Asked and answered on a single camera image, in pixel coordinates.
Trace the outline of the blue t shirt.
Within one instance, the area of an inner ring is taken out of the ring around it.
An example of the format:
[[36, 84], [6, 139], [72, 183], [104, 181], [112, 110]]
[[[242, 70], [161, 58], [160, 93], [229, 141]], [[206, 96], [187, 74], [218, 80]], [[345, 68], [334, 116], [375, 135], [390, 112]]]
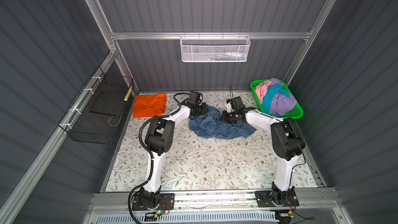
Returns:
[[201, 138], [222, 140], [248, 138], [256, 132], [256, 128], [242, 121], [236, 124], [223, 122], [221, 112], [212, 106], [208, 107], [206, 114], [191, 117], [189, 129]]

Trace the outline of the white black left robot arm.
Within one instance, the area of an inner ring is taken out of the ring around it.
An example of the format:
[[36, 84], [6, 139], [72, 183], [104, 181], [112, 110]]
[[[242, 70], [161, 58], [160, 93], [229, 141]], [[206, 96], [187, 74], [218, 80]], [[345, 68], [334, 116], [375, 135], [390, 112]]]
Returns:
[[146, 181], [138, 187], [137, 202], [149, 209], [156, 208], [161, 202], [161, 172], [166, 153], [173, 144], [175, 127], [185, 119], [208, 112], [203, 95], [199, 92], [176, 93], [173, 99], [177, 103], [175, 110], [150, 118], [139, 130], [139, 142], [148, 152], [148, 167]]

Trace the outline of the teal t shirt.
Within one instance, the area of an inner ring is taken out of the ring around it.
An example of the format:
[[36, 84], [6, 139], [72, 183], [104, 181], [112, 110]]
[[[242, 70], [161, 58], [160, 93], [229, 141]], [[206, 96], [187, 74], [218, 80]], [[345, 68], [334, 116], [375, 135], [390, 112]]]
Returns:
[[283, 116], [296, 105], [289, 92], [282, 85], [270, 86], [262, 101], [264, 113], [273, 116]]

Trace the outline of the yellow marker pen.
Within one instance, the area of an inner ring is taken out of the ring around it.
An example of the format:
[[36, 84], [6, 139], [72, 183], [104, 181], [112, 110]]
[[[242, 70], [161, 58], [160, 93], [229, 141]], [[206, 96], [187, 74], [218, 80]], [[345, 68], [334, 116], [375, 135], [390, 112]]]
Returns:
[[125, 102], [128, 101], [128, 99], [129, 99], [129, 97], [130, 97], [132, 91], [133, 91], [133, 87], [129, 87], [129, 89], [128, 89], [128, 91], [127, 91], [125, 97], [124, 97], [124, 101], [125, 101]]

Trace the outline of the purple t shirt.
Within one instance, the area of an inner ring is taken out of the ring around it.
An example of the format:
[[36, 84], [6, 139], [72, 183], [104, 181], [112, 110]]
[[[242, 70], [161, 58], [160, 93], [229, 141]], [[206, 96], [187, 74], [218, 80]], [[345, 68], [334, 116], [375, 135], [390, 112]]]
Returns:
[[268, 92], [270, 92], [272, 96], [269, 113], [274, 116], [283, 116], [285, 113], [294, 109], [297, 100], [284, 88], [280, 80], [272, 78], [271, 82], [272, 84], [268, 89]]

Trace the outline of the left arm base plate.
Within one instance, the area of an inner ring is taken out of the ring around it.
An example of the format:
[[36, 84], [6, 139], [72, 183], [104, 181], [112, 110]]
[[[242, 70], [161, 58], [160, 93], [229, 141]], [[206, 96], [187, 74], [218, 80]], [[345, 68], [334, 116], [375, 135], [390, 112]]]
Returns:
[[175, 194], [166, 193], [135, 193], [132, 197], [131, 209], [133, 211], [173, 210]]

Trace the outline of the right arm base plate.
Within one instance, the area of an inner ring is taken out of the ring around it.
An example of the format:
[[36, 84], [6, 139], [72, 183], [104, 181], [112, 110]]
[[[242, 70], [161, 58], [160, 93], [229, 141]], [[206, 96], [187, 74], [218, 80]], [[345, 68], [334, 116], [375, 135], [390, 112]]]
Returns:
[[300, 205], [293, 188], [288, 191], [276, 190], [255, 191], [258, 207], [292, 207]]

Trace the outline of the folded orange t shirt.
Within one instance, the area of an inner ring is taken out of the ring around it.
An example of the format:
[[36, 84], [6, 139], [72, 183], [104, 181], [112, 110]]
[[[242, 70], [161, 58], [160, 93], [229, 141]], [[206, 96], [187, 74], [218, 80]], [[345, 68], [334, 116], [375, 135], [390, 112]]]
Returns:
[[154, 117], [164, 114], [167, 96], [165, 93], [138, 95], [134, 101], [133, 118]]

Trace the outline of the aluminium mounting rail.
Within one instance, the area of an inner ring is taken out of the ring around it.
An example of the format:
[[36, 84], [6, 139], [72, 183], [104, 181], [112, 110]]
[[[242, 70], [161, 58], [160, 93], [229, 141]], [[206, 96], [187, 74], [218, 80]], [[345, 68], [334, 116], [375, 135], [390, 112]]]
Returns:
[[[174, 211], [256, 209], [255, 189], [204, 190], [174, 192]], [[296, 188], [298, 208], [329, 208], [342, 204], [338, 192], [331, 187]], [[127, 212], [127, 192], [94, 194], [89, 211]]]

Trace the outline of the green plastic laundry basket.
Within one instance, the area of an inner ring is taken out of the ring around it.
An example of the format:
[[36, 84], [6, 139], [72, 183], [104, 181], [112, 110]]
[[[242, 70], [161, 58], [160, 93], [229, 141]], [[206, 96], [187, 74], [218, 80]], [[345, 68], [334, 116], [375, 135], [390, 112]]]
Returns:
[[[264, 110], [263, 110], [262, 104], [260, 104], [259, 99], [258, 99], [258, 97], [257, 97], [257, 95], [255, 93], [255, 86], [257, 86], [260, 82], [263, 82], [265, 80], [271, 80], [271, 79], [254, 80], [254, 81], [252, 81], [250, 83], [250, 88], [251, 88], [251, 90], [253, 92], [254, 100], [255, 100], [257, 109], [260, 112], [262, 112], [262, 113], [264, 113]], [[283, 81], [280, 80], [280, 82], [284, 85], [284, 88], [287, 89], [293, 95], [293, 93], [290, 91], [288, 86]], [[294, 107], [293, 110], [285, 113], [283, 116], [275, 116], [275, 117], [299, 119], [299, 118], [303, 117], [303, 115], [304, 115], [304, 111], [303, 111], [303, 109], [301, 108], [300, 104], [297, 101], [297, 104], [296, 104], [296, 106]]]

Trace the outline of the pink t shirt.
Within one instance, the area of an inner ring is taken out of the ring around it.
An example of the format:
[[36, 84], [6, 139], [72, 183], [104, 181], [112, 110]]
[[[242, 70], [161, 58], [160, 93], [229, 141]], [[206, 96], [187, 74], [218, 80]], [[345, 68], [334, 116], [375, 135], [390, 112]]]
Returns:
[[260, 82], [257, 86], [255, 86], [255, 93], [259, 99], [260, 104], [263, 102], [263, 98], [265, 97], [268, 88], [271, 86], [272, 82], [270, 80], [265, 80]]

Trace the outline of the items in white basket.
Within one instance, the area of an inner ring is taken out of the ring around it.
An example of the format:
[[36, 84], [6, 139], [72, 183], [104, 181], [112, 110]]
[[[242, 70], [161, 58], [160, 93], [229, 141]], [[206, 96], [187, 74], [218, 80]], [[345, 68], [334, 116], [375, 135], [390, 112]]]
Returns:
[[203, 59], [209, 61], [242, 61], [245, 62], [247, 60], [247, 55], [245, 53], [240, 52], [225, 52], [219, 54], [210, 54], [204, 56]]

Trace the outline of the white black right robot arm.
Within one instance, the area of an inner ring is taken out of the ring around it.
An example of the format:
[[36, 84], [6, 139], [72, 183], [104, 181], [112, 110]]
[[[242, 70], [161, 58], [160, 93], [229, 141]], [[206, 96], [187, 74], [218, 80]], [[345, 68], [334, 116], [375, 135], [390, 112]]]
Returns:
[[267, 115], [253, 107], [246, 107], [241, 98], [226, 101], [222, 121], [236, 124], [239, 121], [254, 124], [271, 134], [272, 147], [278, 156], [277, 172], [272, 183], [271, 201], [275, 206], [296, 207], [299, 205], [292, 185], [293, 171], [299, 165], [299, 156], [305, 148], [305, 141], [297, 122], [293, 118], [278, 118]]

